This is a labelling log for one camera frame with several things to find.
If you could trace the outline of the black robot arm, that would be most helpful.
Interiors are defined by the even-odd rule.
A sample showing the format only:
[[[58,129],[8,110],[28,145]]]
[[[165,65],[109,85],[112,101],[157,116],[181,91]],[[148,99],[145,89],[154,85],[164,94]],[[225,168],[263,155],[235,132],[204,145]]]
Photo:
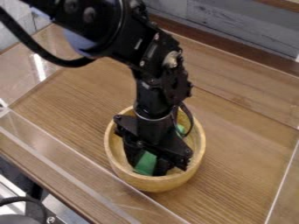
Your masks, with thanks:
[[[189,135],[177,125],[182,101],[192,96],[192,83],[182,65],[178,41],[150,21],[142,0],[20,0],[65,31],[77,59],[52,55],[33,40],[5,9],[0,23],[20,42],[61,67],[84,67],[108,57],[125,64],[136,85],[133,114],[113,117],[114,133],[122,139],[126,162],[134,171],[162,176],[185,170],[192,149]]]

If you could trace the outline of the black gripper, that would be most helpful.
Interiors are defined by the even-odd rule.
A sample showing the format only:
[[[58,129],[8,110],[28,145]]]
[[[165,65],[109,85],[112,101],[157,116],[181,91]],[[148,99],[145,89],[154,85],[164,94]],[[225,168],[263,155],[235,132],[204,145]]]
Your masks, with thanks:
[[[144,119],[137,113],[133,115],[114,115],[114,134],[121,137],[125,159],[136,171],[145,169],[142,157],[146,145],[157,146],[165,139],[166,134],[174,128],[177,112],[170,113],[161,119]],[[162,158],[156,160],[153,175],[164,176],[173,168],[173,163]]]

